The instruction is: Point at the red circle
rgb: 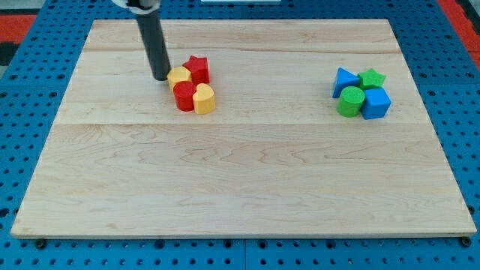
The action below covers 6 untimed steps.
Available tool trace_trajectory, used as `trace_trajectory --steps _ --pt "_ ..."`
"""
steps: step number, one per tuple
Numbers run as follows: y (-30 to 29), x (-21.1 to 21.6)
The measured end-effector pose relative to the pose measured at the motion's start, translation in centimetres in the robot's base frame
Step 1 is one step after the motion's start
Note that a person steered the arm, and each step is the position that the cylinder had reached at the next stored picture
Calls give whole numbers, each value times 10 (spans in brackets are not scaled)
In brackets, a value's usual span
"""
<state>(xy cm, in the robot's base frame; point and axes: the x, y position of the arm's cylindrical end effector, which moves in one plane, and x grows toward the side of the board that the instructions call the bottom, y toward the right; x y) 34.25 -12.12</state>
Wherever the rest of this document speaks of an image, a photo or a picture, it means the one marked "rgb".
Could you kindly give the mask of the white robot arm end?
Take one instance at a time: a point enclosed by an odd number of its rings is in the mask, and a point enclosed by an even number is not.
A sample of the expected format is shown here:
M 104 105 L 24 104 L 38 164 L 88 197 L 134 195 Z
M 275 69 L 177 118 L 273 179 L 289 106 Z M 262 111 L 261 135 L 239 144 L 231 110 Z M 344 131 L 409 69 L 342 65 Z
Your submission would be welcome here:
M 161 5 L 161 0 L 112 0 L 112 2 L 136 15 L 150 14 L 157 11 Z

